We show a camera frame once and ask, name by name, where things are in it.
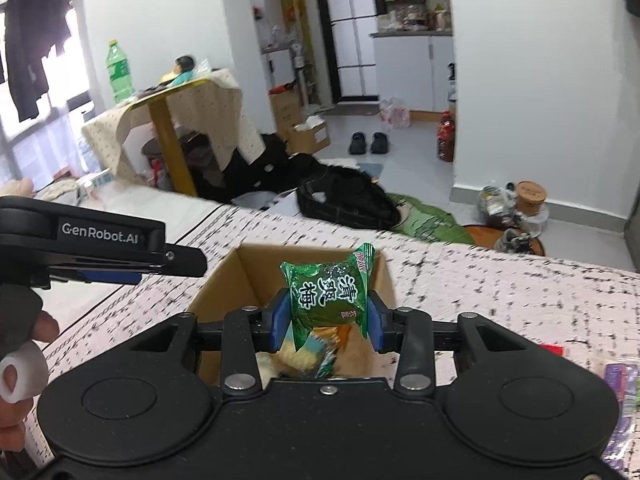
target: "red bottle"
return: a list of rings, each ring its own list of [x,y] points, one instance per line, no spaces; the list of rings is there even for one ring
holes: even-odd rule
[[[450,112],[444,112],[438,123],[438,158],[453,162],[456,145],[456,124]]]

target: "patterned bedsheet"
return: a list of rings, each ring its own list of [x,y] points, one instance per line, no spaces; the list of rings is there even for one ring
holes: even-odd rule
[[[640,274],[459,244],[428,245],[231,206],[215,209],[180,243],[202,249],[210,274],[244,242],[356,248],[365,241],[385,252],[398,305],[442,321],[478,312],[535,342],[564,346],[569,359],[589,369],[603,356],[640,358]],[[137,286],[122,286],[46,347],[51,379],[184,311],[205,280],[147,276]],[[436,356],[436,371],[438,384],[455,378],[449,354]],[[27,427],[36,462],[50,460],[34,412]],[[640,433],[628,450],[628,474],[635,479],[640,479],[638,442]]]

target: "blue gripper pad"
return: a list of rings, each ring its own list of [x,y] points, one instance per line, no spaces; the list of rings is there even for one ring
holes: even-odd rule
[[[94,283],[137,285],[142,280],[142,274],[137,272],[122,272],[119,270],[79,270],[78,272]]]
[[[289,289],[287,294],[284,295],[279,306],[273,313],[271,319],[271,351],[278,351],[282,346],[287,330],[289,329],[289,323],[291,322],[291,296]]]
[[[367,332],[373,349],[376,352],[380,352],[383,347],[382,320],[380,313],[369,296],[367,296]]]

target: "white cabinet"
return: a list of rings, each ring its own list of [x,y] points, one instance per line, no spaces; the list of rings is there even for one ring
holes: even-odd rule
[[[288,48],[262,54],[262,68],[267,76],[269,88],[291,83],[296,78],[293,61]]]
[[[374,38],[378,95],[402,99],[409,110],[433,108],[428,36]]]
[[[402,99],[409,110],[447,109],[452,36],[383,36],[373,45],[380,99]]]
[[[449,108],[449,65],[454,62],[453,38],[431,36],[431,66],[433,67],[433,111],[443,112]]]

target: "black slipper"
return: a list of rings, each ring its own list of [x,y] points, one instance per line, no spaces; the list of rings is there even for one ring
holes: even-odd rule
[[[367,139],[362,132],[355,132],[351,136],[349,155],[364,155],[367,153]]]
[[[371,153],[376,155],[384,155],[389,152],[389,139],[382,132],[373,134],[373,142],[371,143]]]

